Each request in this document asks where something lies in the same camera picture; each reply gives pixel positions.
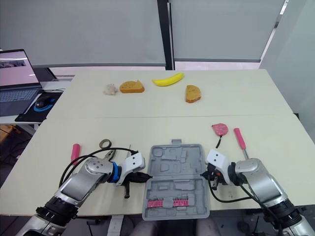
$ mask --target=gray roller shade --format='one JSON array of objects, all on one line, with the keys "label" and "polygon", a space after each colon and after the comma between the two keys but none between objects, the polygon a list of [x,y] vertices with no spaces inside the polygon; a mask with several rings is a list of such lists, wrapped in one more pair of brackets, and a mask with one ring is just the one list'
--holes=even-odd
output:
[{"label": "gray roller shade", "polygon": [[156,0],[0,0],[0,47],[35,66],[165,66]]},{"label": "gray roller shade", "polygon": [[260,61],[284,0],[171,0],[177,61]]}]

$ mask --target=mouse pad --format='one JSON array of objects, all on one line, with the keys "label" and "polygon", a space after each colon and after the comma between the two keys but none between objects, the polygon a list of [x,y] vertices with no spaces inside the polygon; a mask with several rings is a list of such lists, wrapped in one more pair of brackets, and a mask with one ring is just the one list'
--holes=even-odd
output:
[{"label": "mouse pad", "polygon": [[26,121],[26,122],[42,122],[46,119],[48,113],[57,102],[58,98],[61,96],[62,92],[46,92],[43,93],[38,99],[42,96],[49,96],[49,104],[46,107],[41,109],[35,106],[35,102],[30,106],[29,110],[25,114],[19,114],[16,117],[15,121]]}]

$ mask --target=computer mouse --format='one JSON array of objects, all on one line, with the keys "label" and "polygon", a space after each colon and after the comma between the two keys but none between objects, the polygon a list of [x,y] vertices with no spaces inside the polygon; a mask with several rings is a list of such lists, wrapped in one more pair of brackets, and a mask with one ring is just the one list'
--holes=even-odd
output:
[{"label": "computer mouse", "polygon": [[50,99],[51,97],[48,95],[40,96],[35,102],[35,107],[41,109],[48,106],[50,104]]}]

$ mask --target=laptop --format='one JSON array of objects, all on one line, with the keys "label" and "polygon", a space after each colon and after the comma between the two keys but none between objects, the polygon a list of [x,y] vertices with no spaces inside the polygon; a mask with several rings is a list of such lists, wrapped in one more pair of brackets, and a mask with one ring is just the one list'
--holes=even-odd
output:
[{"label": "laptop", "polygon": [[41,89],[23,49],[0,51],[0,116],[23,113]]}]

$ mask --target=laptop keyboard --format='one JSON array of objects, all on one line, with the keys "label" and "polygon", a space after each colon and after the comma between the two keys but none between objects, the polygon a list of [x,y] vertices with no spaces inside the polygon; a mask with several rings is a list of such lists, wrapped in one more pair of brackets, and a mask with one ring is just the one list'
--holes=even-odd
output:
[{"label": "laptop keyboard", "polygon": [[20,90],[20,91],[1,91],[0,102],[15,102],[30,100],[36,93],[36,89]]}]

